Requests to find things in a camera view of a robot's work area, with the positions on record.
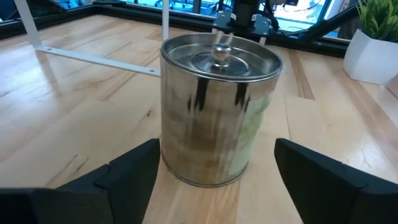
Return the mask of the white perforated shelf table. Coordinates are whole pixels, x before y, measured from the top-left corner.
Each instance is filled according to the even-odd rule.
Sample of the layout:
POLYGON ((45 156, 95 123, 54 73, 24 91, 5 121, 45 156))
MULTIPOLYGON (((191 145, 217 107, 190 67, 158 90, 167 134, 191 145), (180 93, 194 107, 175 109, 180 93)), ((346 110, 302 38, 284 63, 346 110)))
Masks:
POLYGON ((75 59, 75 60, 81 60, 81 61, 89 62, 89 63, 95 63, 98 65, 109 66, 109 67, 113 67, 113 68, 127 70, 130 72, 143 73, 143 74, 151 75, 154 77, 161 76, 161 71, 154 69, 154 68, 128 64, 125 62, 110 60, 107 58, 101 58, 101 57, 97 57, 94 55, 88 55, 88 54, 83 54, 83 53, 79 53, 79 52, 57 49, 57 48, 46 46, 42 43, 42 41, 40 39, 38 30, 36 28, 34 19, 32 17, 29 7, 28 7, 27 1, 26 0, 14 0, 14 3, 16 4, 17 10, 22 19, 22 23, 24 25, 24 28, 27 32, 27 36, 28 36, 32 46, 34 47, 34 49, 36 49, 39 52, 44 52, 46 54, 58 55, 58 56, 71 58, 71 59, 75 59))

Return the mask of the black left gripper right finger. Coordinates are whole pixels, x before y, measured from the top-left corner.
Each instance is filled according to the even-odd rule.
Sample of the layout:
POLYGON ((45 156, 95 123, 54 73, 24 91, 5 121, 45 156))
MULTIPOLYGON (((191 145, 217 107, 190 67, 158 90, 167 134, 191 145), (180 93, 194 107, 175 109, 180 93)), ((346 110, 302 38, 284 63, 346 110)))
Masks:
POLYGON ((398 224, 398 184, 284 138, 274 157, 303 224, 398 224))

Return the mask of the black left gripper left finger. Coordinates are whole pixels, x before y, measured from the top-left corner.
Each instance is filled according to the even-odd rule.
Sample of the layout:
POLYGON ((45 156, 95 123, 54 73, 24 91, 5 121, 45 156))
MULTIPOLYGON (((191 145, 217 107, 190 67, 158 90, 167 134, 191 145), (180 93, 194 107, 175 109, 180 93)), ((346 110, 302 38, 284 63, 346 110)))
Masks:
POLYGON ((56 189, 0 188, 0 224, 142 224, 159 161, 150 139, 56 189))

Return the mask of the green plant white pot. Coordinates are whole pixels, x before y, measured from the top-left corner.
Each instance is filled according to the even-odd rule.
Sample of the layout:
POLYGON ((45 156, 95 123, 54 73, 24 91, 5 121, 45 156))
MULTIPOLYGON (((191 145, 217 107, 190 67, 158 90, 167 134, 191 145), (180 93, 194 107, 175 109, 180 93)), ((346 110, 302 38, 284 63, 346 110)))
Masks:
POLYGON ((398 0, 358 3, 356 29, 343 60, 353 80, 385 85, 398 76, 398 0))

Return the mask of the metal can green label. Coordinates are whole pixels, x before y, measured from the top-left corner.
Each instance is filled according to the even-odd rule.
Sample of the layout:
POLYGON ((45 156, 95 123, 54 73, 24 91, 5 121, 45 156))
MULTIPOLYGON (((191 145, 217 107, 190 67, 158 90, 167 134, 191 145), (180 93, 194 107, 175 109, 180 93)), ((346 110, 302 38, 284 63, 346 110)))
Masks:
POLYGON ((282 59, 232 34, 191 33, 162 44, 160 66, 161 150, 167 168, 201 187, 240 178, 282 59))

